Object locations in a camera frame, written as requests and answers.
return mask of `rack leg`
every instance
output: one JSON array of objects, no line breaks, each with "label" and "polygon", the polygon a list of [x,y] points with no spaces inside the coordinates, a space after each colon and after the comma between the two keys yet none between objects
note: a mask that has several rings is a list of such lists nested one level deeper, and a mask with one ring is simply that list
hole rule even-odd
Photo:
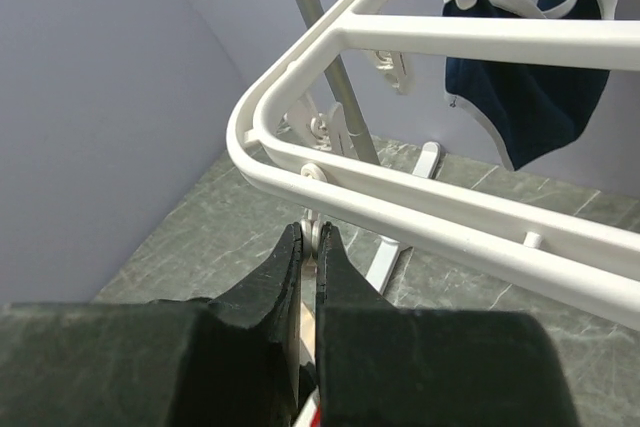
[{"label": "rack leg", "polygon": [[[435,142],[427,142],[422,146],[422,152],[412,174],[418,177],[430,178],[435,172],[438,159],[440,158],[440,145]],[[391,273],[398,261],[400,252],[410,246],[401,244],[397,240],[380,236],[382,242],[376,252],[371,267],[367,272],[366,279],[380,293],[383,293],[391,277]]]}]

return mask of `gray wall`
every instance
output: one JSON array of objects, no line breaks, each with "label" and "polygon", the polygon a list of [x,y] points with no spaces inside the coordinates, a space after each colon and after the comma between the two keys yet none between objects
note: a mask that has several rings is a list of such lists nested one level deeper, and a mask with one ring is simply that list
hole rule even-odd
[{"label": "gray wall", "polygon": [[[325,7],[335,0],[322,0]],[[294,0],[192,0],[219,36],[246,82],[254,81],[303,32]],[[619,18],[637,18],[638,0],[620,0]],[[391,0],[387,13],[439,15],[442,0]],[[416,144],[429,139],[449,152],[498,162],[488,135],[467,114],[442,99],[443,63],[416,57],[420,85],[409,97],[396,97],[359,53],[345,62],[370,130]],[[320,97],[329,102],[325,87]],[[614,73],[594,118],[574,145],[552,153],[528,170],[612,192],[640,197],[637,168],[640,139],[640,77]]]},{"label": "gray wall", "polygon": [[187,0],[0,0],[0,303],[91,298],[245,88]]}]

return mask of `drying rack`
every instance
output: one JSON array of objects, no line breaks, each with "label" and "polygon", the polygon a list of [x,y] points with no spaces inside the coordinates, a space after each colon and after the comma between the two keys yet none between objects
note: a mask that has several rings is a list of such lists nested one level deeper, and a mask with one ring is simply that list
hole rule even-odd
[{"label": "drying rack", "polygon": [[[296,123],[313,112],[307,90],[325,69],[335,72],[347,49],[386,53],[378,67],[396,73],[402,53],[640,71],[640,22],[377,15],[386,1],[339,0],[244,94],[227,129],[244,177],[312,212],[640,330],[640,235],[423,178],[437,144],[426,144],[422,174],[376,165],[372,146],[358,150],[370,142],[366,126],[349,143],[347,124],[357,124],[358,112],[346,105],[311,118],[320,122],[311,133],[331,142],[300,146],[276,136],[285,116]],[[275,166],[247,153],[256,145]],[[319,223],[313,214],[307,221]]]}]

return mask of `gray tile floor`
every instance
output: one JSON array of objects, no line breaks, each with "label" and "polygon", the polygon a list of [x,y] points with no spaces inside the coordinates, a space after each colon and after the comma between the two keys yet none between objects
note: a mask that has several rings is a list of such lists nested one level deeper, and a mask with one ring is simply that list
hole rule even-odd
[{"label": "gray tile floor", "polygon": [[[409,172],[417,147],[376,141],[382,164]],[[262,151],[254,156],[266,161]],[[448,155],[438,180],[640,233],[640,202]],[[215,297],[270,252],[303,209],[251,187],[223,155],[98,295],[104,302]],[[335,221],[365,272],[379,240]],[[640,333],[428,252],[406,251],[387,297],[403,307],[526,311],[553,338],[585,427],[640,425]],[[313,282],[303,298],[313,299]]]}]

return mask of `floor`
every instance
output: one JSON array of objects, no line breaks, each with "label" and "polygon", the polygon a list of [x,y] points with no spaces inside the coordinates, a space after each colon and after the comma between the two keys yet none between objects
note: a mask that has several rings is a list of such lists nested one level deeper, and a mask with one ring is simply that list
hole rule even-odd
[{"label": "floor", "polygon": [[[386,167],[409,172],[419,149],[376,139]],[[267,161],[262,151],[253,155]],[[640,233],[640,202],[447,155],[438,180]],[[223,155],[100,292],[104,302],[216,297],[271,251],[303,209],[250,186]],[[377,235],[335,221],[365,272]],[[640,333],[428,252],[406,251],[386,292],[403,307],[527,311],[553,338],[584,427],[640,425]],[[303,285],[312,304],[313,282]]]}]

